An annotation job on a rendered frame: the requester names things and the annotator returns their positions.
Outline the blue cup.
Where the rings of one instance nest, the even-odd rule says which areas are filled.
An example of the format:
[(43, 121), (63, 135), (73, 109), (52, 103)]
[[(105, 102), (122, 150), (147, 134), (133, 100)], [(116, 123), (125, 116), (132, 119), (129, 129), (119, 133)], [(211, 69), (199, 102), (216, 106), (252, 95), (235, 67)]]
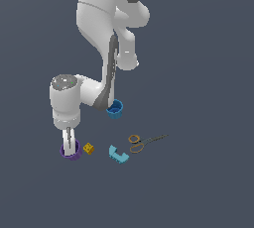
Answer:
[(106, 109), (106, 112), (111, 119), (119, 119), (122, 116), (122, 110), (123, 103), (120, 100), (115, 99), (113, 104)]

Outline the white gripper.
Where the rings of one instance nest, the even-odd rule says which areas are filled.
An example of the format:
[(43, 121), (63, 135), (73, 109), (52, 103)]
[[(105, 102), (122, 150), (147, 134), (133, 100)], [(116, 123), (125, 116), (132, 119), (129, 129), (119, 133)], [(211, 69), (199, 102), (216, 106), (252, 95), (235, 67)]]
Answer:
[[(61, 113), (56, 110), (53, 111), (54, 125), (63, 130), (63, 154), (68, 156), (68, 151), (71, 155), (75, 154), (75, 135), (74, 129), (80, 122), (80, 111), (74, 111), (73, 113)], [(66, 128), (70, 129), (70, 147), (67, 138)]]

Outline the orange handled scissors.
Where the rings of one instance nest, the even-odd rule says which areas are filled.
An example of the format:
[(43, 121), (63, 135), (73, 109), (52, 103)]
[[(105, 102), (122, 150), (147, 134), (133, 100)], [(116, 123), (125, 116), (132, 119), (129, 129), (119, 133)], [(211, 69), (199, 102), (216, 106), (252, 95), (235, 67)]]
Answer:
[(150, 143), (152, 142), (156, 142), (159, 140), (162, 140), (166, 138), (166, 135), (161, 135), (158, 137), (153, 137), (153, 138), (142, 138), (141, 136), (138, 135), (131, 135), (128, 138), (128, 141), (131, 143), (131, 147), (130, 147), (130, 152), (132, 154), (138, 154), (140, 152), (143, 151), (143, 149)]

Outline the light blue bracket block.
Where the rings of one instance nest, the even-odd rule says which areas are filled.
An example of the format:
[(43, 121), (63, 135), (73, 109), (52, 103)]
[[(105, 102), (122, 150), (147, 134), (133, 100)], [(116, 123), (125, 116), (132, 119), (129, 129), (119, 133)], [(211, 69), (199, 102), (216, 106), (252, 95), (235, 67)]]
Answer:
[(119, 165), (125, 164), (129, 160), (129, 156), (127, 154), (123, 153), (122, 155), (119, 155), (117, 153), (117, 148), (113, 145), (109, 147), (109, 157), (116, 161)]

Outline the yellow cube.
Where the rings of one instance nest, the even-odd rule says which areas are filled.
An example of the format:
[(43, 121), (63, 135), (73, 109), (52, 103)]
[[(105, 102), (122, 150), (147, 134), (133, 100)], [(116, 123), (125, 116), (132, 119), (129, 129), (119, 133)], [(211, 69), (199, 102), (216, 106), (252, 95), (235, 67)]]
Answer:
[(87, 152), (89, 155), (92, 154), (92, 152), (94, 151), (94, 147), (92, 145), (90, 145), (89, 143), (87, 143), (84, 147), (83, 150), (85, 152)]

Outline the purple cup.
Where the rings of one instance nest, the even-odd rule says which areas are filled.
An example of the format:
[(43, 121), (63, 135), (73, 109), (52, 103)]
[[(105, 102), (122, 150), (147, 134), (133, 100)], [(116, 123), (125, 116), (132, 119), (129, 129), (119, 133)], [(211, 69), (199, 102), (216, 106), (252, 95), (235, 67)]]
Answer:
[(78, 159), (80, 159), (81, 155), (82, 155), (82, 147), (80, 145), (80, 142), (78, 140), (75, 140), (75, 153), (71, 156), (66, 156), (64, 154), (64, 144), (61, 145), (60, 148), (60, 154), (63, 158), (70, 160), (70, 161), (77, 161)]

